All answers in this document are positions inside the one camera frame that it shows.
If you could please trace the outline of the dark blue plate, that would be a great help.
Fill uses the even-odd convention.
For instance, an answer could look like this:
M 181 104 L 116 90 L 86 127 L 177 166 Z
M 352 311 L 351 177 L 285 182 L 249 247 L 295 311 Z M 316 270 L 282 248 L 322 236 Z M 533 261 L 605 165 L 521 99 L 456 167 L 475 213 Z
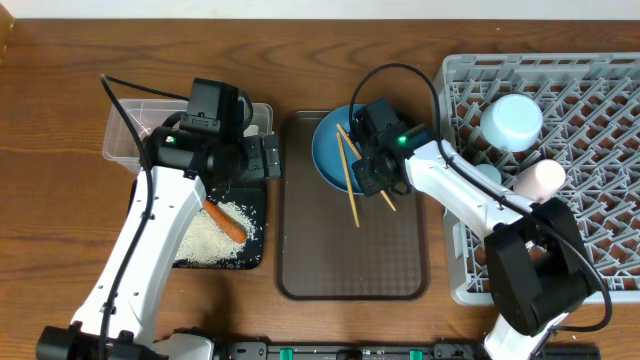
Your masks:
M 331 186 L 342 192 L 347 192 L 344 168 L 339 152 L 336 134 L 337 124 L 349 133 L 349 106 L 345 105 L 331 111 L 316 127 L 312 137 L 312 159 L 317 171 Z

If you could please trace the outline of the orange carrot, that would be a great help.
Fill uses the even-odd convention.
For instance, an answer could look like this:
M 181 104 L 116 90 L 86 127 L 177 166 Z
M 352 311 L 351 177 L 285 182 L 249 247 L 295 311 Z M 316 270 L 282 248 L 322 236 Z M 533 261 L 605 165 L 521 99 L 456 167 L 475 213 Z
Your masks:
M 205 201 L 204 211 L 216 222 L 218 227 L 234 242 L 244 244 L 247 241 L 246 231 L 211 201 Z

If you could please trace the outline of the light blue cup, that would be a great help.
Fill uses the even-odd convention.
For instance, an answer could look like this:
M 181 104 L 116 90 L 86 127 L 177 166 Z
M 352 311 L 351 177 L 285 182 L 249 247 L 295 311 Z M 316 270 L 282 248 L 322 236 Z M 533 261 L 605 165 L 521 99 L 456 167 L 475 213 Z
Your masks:
M 502 184 L 502 175 L 493 165 L 478 164 L 475 168 L 482 173 L 482 179 L 485 183 L 494 183 L 496 186 Z

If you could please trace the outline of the light blue rice bowl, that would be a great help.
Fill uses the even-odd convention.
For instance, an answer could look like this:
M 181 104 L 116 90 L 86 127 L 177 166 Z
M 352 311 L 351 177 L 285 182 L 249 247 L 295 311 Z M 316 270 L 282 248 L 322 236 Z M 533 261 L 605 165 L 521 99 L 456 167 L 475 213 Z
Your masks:
M 529 97 L 508 94 L 482 113 L 480 128 L 485 140 L 504 152 L 530 149 L 543 124 L 541 108 Z

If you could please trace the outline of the pink cup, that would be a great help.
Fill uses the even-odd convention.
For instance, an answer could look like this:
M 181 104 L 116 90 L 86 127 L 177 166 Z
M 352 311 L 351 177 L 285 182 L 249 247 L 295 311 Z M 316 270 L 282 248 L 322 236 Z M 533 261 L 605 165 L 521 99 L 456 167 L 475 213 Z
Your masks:
M 566 172 L 555 160 L 541 160 L 516 177 L 513 191 L 537 203 L 544 203 L 563 187 Z

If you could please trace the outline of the grey dishwasher rack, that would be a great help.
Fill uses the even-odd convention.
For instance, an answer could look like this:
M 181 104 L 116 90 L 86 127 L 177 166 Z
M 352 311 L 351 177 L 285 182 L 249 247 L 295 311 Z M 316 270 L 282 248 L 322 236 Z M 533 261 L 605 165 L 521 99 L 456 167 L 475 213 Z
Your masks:
M 638 54 L 450 55 L 435 84 L 445 137 L 471 164 L 494 166 L 504 186 L 541 160 L 562 165 L 557 196 L 574 212 L 588 258 L 613 303 L 638 303 Z M 480 129 L 483 111 L 512 93 L 544 117 L 536 142 L 518 153 L 493 148 Z

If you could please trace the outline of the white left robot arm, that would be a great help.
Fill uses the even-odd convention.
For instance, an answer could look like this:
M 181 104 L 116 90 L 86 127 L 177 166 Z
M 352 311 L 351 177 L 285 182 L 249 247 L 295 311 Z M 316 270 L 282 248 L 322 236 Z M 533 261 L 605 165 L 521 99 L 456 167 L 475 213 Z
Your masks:
M 108 262 L 66 328 L 47 326 L 39 359 L 212 359 L 213 338 L 178 332 L 156 341 L 159 303 L 179 244 L 208 192 L 281 173 L 274 133 L 234 122 L 170 120 L 140 140 L 142 169 Z

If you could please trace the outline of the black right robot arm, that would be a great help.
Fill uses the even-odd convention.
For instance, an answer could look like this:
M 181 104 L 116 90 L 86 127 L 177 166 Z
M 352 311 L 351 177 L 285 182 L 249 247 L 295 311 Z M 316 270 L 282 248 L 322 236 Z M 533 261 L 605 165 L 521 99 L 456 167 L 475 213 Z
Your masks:
M 363 151 L 352 168 L 365 195 L 398 184 L 425 193 L 482 238 L 490 293 L 499 311 L 484 340 L 492 359 L 531 359 L 563 320 L 601 290 L 570 208 L 542 204 L 492 182 L 441 133 L 409 127 L 386 99 L 349 110 Z

